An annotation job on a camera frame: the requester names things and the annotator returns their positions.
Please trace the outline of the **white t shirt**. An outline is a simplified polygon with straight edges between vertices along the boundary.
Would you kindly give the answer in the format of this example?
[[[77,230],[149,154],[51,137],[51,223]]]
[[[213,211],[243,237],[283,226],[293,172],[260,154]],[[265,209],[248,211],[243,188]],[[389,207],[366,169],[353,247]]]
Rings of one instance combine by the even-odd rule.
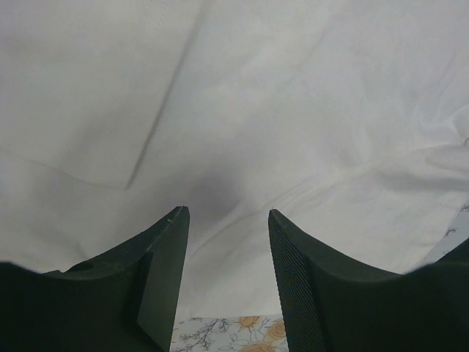
[[[274,315],[267,218],[404,273],[468,199],[466,1],[3,1],[1,259],[191,212],[180,318]]]

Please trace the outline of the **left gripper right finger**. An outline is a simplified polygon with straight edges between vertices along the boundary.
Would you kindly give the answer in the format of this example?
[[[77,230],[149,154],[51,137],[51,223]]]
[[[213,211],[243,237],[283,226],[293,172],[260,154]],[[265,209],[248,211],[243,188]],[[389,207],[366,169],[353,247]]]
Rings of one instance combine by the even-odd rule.
[[[396,274],[308,235],[277,210],[270,249],[291,351],[466,351],[468,244]]]

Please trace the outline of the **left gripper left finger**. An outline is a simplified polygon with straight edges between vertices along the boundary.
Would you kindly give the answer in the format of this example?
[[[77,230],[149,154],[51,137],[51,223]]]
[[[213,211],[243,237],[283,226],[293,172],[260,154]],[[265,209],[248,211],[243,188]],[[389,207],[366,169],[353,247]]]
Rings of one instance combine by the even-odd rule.
[[[168,351],[188,243],[180,206],[68,271],[1,264],[3,351]]]

